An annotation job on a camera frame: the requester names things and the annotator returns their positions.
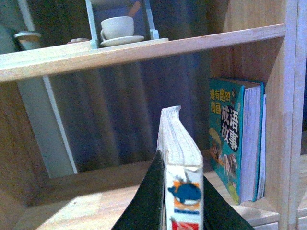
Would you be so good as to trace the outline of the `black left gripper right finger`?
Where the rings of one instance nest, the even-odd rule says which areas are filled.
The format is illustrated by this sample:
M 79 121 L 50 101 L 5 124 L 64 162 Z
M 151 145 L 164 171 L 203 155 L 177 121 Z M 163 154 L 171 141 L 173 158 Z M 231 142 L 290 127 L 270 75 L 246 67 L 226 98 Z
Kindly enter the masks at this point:
M 206 177 L 203 178 L 203 188 L 203 223 L 206 230 L 254 229 L 225 201 Z

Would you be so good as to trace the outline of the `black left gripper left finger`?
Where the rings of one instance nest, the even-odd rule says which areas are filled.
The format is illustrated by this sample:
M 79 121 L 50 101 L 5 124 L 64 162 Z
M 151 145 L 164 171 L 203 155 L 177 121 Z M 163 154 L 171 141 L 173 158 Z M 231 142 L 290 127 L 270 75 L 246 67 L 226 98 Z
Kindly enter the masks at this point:
M 112 227 L 113 230 L 161 230 L 165 197 L 165 167 L 157 151 L 132 201 Z

